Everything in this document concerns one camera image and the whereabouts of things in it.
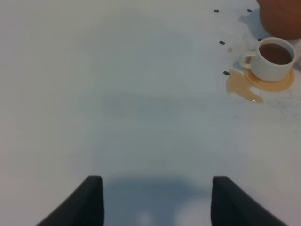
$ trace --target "coffee cup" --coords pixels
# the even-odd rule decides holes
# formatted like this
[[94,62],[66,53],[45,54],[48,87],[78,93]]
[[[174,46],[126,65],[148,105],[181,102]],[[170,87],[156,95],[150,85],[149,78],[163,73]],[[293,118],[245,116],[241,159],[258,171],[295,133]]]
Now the coffee cup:
[[[260,49],[263,46],[273,44],[278,45],[279,48],[285,49],[289,60],[284,64],[273,63],[272,60],[269,61],[261,54]],[[246,59],[250,57],[250,63],[246,62]],[[257,49],[252,52],[245,52],[240,58],[240,66],[244,69],[250,69],[252,73],[259,79],[268,82],[276,82],[284,79],[286,75],[290,72],[293,67],[293,64],[297,60],[297,55],[294,47],[287,41],[280,38],[266,38],[263,39]]]

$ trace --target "white tablecloth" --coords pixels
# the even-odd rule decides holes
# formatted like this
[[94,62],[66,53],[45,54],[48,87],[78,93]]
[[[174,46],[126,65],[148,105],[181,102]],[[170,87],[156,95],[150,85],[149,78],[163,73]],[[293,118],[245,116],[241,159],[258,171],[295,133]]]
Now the white tablecloth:
[[264,104],[225,91],[268,37],[255,0],[4,0],[0,17],[1,225],[35,225],[91,174],[106,226],[209,226],[214,175],[300,224],[300,73],[254,89]]

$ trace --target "dark object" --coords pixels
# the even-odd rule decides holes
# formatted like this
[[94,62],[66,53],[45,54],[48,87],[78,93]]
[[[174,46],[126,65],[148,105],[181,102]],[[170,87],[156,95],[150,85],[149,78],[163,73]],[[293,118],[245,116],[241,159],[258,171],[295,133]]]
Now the dark object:
[[89,176],[37,226],[102,226],[103,221],[103,181]]
[[265,44],[260,46],[259,51],[261,55],[268,61],[278,64],[285,65],[292,61],[290,52],[277,44]]
[[214,177],[212,226],[286,226],[228,177]]
[[[212,226],[287,226],[228,177],[213,178],[211,221]],[[103,222],[102,178],[90,176],[37,226],[103,226]]]
[[257,2],[260,6],[261,24],[271,36],[284,40],[301,38],[301,1],[257,0]]

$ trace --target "saucer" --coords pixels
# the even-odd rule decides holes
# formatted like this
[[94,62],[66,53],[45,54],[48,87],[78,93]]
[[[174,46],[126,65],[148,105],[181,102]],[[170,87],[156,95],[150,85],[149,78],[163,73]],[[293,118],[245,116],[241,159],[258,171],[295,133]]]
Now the saucer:
[[250,70],[245,70],[245,76],[255,87],[269,92],[280,92],[287,90],[295,81],[295,73],[293,69],[281,81],[268,82],[258,79]]

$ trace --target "coffee stain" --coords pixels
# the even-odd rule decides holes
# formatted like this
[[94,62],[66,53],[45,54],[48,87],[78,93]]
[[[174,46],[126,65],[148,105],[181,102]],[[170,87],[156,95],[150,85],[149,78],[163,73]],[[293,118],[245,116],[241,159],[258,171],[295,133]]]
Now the coffee stain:
[[227,93],[236,93],[247,101],[262,103],[263,99],[254,94],[250,88],[253,86],[244,75],[234,69],[229,70],[230,76],[227,80]]
[[295,73],[293,69],[281,81],[267,82],[257,78],[250,70],[245,70],[246,79],[253,84],[254,87],[268,92],[280,92],[290,88],[295,81]]

